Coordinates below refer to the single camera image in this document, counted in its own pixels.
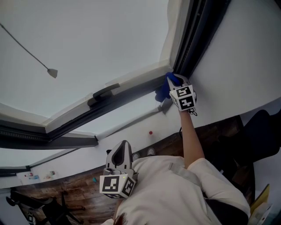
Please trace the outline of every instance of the white t-shirt sleeve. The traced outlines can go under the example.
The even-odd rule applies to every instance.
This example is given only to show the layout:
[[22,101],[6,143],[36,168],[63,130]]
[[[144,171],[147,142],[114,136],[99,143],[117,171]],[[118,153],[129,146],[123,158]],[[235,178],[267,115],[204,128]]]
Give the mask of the white t-shirt sleeve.
[[107,221],[105,221],[103,224],[101,225],[113,225],[114,224],[114,220],[113,219],[109,219]]
[[209,199],[232,205],[250,216],[250,207],[243,194],[235,188],[208,160],[201,158],[188,168],[200,180],[203,192]]

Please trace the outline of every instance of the small bottle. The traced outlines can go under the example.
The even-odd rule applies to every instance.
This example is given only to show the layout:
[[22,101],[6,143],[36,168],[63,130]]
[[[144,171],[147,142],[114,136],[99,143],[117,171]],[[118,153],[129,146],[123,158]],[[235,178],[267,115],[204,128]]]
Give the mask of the small bottle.
[[29,179],[29,180],[36,180],[36,179],[39,179],[39,176],[38,176],[38,175],[35,175],[35,176],[32,176],[32,177],[29,177],[28,179]]
[[32,177],[33,173],[26,174],[25,177]]
[[53,175],[55,175],[55,171],[50,171],[49,173],[47,173],[44,177],[44,179],[50,179]]

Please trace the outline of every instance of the black chair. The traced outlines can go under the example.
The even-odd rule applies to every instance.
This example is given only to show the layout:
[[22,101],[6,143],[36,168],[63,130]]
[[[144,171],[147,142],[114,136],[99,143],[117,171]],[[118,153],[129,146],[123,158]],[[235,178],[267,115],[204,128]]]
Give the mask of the black chair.
[[244,195],[245,188],[232,181],[237,171],[237,165],[249,166],[251,179],[248,181],[252,188],[252,201],[255,200],[255,174],[253,163],[273,156],[281,147],[281,110],[270,116],[267,111],[258,111],[250,121],[232,137],[220,136],[208,152],[209,160],[222,174]]
[[69,216],[71,219],[75,220],[79,224],[83,224],[83,221],[79,221],[70,212],[77,210],[85,210],[85,208],[81,207],[76,209],[69,209],[68,205],[65,204],[65,194],[67,194],[67,192],[65,191],[61,193],[61,205],[57,203],[56,198],[51,197],[46,199],[36,199],[22,195],[21,193],[16,191],[11,191],[11,197],[6,197],[6,200],[11,206],[18,205],[22,212],[23,210],[21,204],[33,209],[38,209],[42,207],[46,218],[38,222],[38,225],[43,225],[48,221],[51,225],[71,225],[70,221],[66,216]]
[[273,156],[281,147],[281,110],[272,116],[260,110],[240,132],[219,141],[241,166]]

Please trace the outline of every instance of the shoe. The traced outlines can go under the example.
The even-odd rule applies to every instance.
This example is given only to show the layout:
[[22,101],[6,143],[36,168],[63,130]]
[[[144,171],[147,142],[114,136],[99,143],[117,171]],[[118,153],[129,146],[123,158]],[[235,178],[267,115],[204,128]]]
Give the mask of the shoe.
[[148,149],[148,156],[156,156],[156,151],[154,150],[154,148]]
[[134,153],[134,154],[133,154],[133,162],[136,161],[136,160],[138,160],[140,157],[141,157],[141,156],[140,156],[139,153],[137,153],[137,152]]

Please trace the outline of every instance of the white shirt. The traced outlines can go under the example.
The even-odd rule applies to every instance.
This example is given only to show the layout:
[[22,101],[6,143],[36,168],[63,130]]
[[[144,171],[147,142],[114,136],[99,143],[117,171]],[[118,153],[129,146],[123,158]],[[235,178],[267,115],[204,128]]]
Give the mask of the white shirt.
[[[127,225],[211,225],[202,191],[209,199],[232,205],[250,216],[243,194],[209,161],[198,159],[186,171],[197,176],[199,185],[170,170],[171,163],[184,167],[182,157],[151,156],[136,160],[133,169],[139,173],[138,183],[131,196],[120,204],[116,217],[126,213]],[[109,219],[103,225],[113,223]]]

